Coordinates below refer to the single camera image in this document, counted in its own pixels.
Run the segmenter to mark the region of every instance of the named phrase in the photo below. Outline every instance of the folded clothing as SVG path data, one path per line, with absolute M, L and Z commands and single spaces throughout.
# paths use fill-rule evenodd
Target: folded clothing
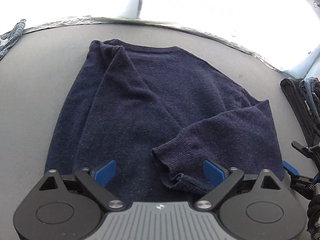
M 0 35 L 0 60 L 7 54 L 8 50 L 18 41 L 26 26 L 26 20 L 19 21 L 12 31 Z
M 271 169 L 283 179 L 268 101 L 181 48 L 93 41 L 45 172 L 115 160 L 107 189 L 125 202 L 193 201 L 212 189 L 202 174 L 206 158 L 249 174 Z

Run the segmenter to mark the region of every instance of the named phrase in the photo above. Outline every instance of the plaid shirt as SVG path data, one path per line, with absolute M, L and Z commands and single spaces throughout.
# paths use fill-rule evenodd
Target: plaid shirt
M 17 40 L 22 35 L 23 29 L 26 26 L 26 20 L 21 20 L 18 22 L 12 31 L 9 31 L 3 35 L 0 35 L 0 40 L 5 40 L 0 43 L 0 60 L 8 52 L 8 50 L 17 42 Z

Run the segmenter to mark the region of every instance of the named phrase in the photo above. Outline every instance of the logo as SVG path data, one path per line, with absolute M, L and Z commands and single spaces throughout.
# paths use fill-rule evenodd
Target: logo
M 159 204 L 156 206 L 157 209 L 162 210 L 165 208 L 165 205 Z

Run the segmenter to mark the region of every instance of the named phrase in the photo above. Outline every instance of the sweater cuff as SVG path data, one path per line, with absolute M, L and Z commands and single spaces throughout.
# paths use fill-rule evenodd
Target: sweater cuff
M 199 181 L 204 179 L 202 168 L 199 169 L 203 164 L 199 161 L 202 159 L 199 156 L 200 148 L 196 136 L 182 132 L 171 141 L 152 149 L 154 163 L 166 187 L 196 194 L 206 194 L 212 189 L 211 185 Z

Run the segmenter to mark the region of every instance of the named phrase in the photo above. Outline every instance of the gray gripper base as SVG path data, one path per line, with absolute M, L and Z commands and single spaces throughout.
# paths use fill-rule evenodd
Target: gray gripper base
M 86 240 L 235 240 L 209 212 L 188 202 L 134 202 L 130 209 L 109 213 Z

